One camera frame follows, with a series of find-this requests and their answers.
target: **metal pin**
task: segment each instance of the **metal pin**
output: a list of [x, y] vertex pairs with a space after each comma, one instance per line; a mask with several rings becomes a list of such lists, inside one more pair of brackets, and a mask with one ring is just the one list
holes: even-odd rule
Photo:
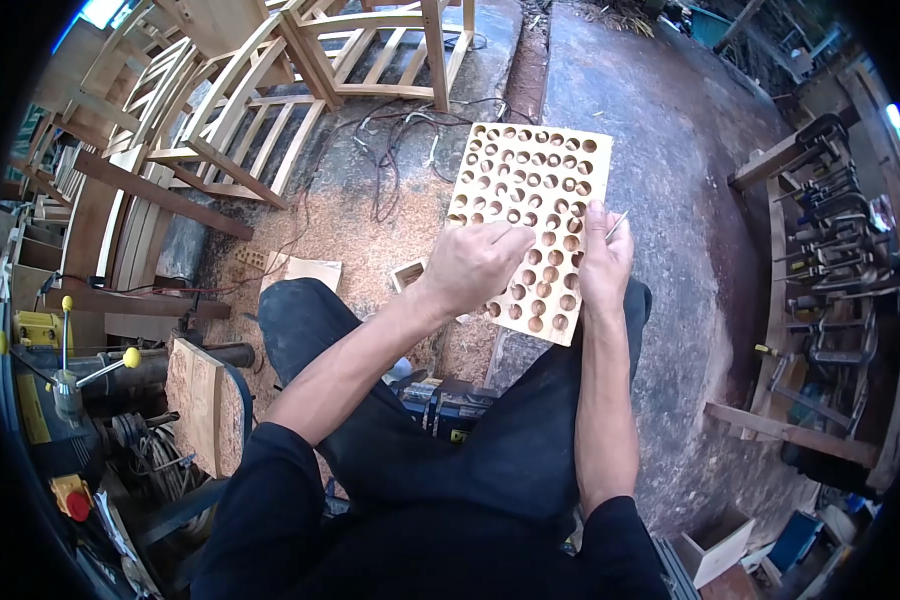
[[630, 214], [630, 209], [624, 210], [624, 214], [620, 215], [620, 218], [617, 219], [617, 222], [613, 223], [613, 226], [610, 228], [610, 231], [606, 234], [606, 237], [603, 238], [604, 242], [609, 242], [611, 240], [611, 236], [614, 232], [617, 231], [617, 228], [620, 227], [620, 224], [624, 222], [624, 219], [627, 218], [627, 215]]

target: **hand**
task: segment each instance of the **hand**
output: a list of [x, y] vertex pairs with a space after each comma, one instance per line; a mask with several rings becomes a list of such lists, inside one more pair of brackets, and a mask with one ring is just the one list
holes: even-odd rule
[[442, 320], [467, 314], [510, 286], [535, 240], [529, 227], [506, 221], [446, 226], [408, 291], [420, 294]]
[[604, 241], [620, 215], [604, 212], [601, 199], [590, 200], [586, 211], [586, 254], [579, 265], [579, 293], [588, 314], [601, 316], [623, 309], [624, 293], [634, 266], [634, 237], [624, 219]]

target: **wooden block with holes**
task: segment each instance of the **wooden block with holes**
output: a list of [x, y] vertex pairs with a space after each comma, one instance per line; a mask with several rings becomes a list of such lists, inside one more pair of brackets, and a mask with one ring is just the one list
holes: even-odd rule
[[551, 126], [474, 123], [447, 223], [505, 220], [536, 242], [503, 294], [480, 308], [492, 323], [570, 346], [580, 317], [578, 271], [590, 200], [603, 200], [613, 138]]

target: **red button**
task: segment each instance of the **red button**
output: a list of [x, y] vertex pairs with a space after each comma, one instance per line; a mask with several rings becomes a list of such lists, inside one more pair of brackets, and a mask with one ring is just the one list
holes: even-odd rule
[[71, 491], [67, 494], [67, 510], [75, 522], [85, 522], [90, 515], [90, 503], [82, 493]]

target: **blue container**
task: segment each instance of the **blue container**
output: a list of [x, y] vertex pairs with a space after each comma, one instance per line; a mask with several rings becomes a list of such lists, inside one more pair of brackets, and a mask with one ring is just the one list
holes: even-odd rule
[[691, 38], [707, 48], [713, 48], [720, 38], [731, 28], [731, 22], [709, 10], [690, 6], [693, 13], [693, 33]]
[[767, 558], [781, 573], [786, 573], [797, 561], [804, 558], [816, 540], [817, 533], [823, 527], [824, 522], [818, 518], [806, 512], [795, 511], [780, 537], [776, 539], [776, 545], [769, 551]]

